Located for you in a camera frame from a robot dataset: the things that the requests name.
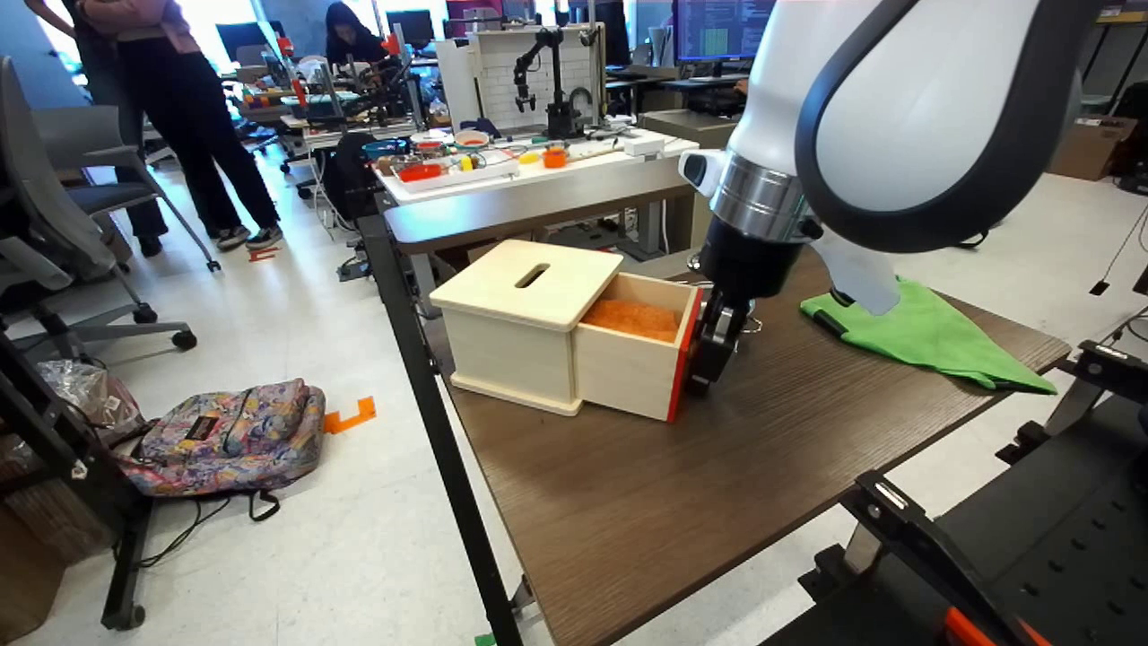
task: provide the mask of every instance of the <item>wooden box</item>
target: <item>wooden box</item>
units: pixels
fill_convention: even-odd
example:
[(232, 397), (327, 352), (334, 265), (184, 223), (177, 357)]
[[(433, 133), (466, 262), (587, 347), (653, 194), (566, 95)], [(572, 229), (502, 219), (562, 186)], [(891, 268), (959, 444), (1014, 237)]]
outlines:
[(574, 328), (606, 291), (620, 256), (502, 242), (441, 284), (452, 385), (574, 416)]
[(580, 318), (574, 332), (580, 397), (636, 416), (676, 419), (690, 369), (690, 340), (700, 322), (700, 286), (617, 274), (602, 298), (676, 311), (676, 339), (657, 340)]

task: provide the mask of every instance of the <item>backpack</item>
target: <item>backpack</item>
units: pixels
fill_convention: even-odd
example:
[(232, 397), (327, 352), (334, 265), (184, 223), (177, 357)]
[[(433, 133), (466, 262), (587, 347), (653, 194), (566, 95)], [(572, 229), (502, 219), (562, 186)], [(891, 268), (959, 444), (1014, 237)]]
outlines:
[(151, 499), (250, 497), (250, 522), (264, 522), (279, 510), (273, 489), (321, 468), (322, 406), (305, 381), (205, 391), (117, 444), (117, 468)]
[(372, 194), (382, 189), (382, 181), (367, 159), (371, 145), (371, 133), (343, 133), (322, 170), (322, 189), (341, 219), (376, 217)]

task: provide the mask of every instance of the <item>table leg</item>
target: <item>table leg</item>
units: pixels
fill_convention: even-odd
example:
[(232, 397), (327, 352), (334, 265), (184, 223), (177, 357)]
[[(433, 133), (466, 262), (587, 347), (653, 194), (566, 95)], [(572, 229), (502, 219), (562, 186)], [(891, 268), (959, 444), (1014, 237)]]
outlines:
[(422, 339), (422, 315), (415, 311), (420, 298), (432, 291), (422, 291), (422, 284), (420, 284), (414, 294), (410, 279), (404, 279), (410, 278), (404, 262), (414, 265), (414, 274), (422, 262), (422, 268), (426, 268), (422, 278), (432, 278), (432, 259), (426, 256), (414, 259), (414, 256), (394, 251), (388, 235), (376, 235), (367, 242), (371, 242), (371, 256), (372, 256), (372, 278), (376, 278), (382, 298), (385, 298), (392, 328), (394, 328), (403, 367), (410, 372), (414, 397), (415, 397), (420, 416), (426, 425), (426, 443), (432, 443), (433, 463), (438, 463), (438, 473), (441, 473), (444, 497), (452, 501), (452, 518), (457, 518), (457, 529), (458, 529), (471, 571), (475, 571), (476, 596), (487, 610), (495, 643), (520, 646), (525, 638), (520, 638), (520, 628), (518, 628), (518, 619), (514, 619), (502, 573), (498, 573), (498, 561), (495, 561), (493, 537), (482, 525), (482, 510), (476, 510), (476, 499), (475, 499), (475, 489), (466, 476), (466, 463), (458, 456), (452, 419), (447, 419), (441, 391), (438, 391), (438, 367), (433, 367), (433, 357)]
[(639, 243), (646, 256), (665, 256), (666, 248), (666, 219), (671, 205), (666, 201), (648, 201), (639, 205)]
[(535, 607), (535, 589), (529, 578), (518, 580), (518, 592), (511, 596), (514, 619), (520, 619), (529, 607)]
[(432, 291), (433, 291), (433, 262), (432, 262), (432, 256), (410, 256), (410, 268), (415, 274), (420, 315), (422, 318), (438, 318), (438, 308), (432, 303)]

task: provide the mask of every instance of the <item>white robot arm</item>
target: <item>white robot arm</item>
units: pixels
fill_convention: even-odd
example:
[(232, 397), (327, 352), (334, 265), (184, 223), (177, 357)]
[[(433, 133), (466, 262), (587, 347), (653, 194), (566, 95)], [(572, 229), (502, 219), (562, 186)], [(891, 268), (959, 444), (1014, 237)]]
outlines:
[[(697, 381), (725, 369), (749, 298), (805, 243), (840, 294), (842, 243), (929, 251), (994, 229), (1068, 123), (1078, 58), (1105, 0), (774, 0), (725, 152), (683, 159), (709, 199)], [(891, 308), (891, 294), (859, 294)]]

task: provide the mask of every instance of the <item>orange tag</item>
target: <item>orange tag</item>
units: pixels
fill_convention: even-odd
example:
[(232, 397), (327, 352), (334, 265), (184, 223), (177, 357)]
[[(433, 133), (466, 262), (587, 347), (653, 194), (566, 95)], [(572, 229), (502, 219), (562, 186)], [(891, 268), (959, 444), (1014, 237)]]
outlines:
[(358, 425), (367, 425), (367, 419), (372, 419), (372, 416), (376, 416), (372, 397), (358, 397), (355, 416), (327, 413), (327, 416), (322, 416), (322, 434), (352, 430), (352, 426), (358, 426)]

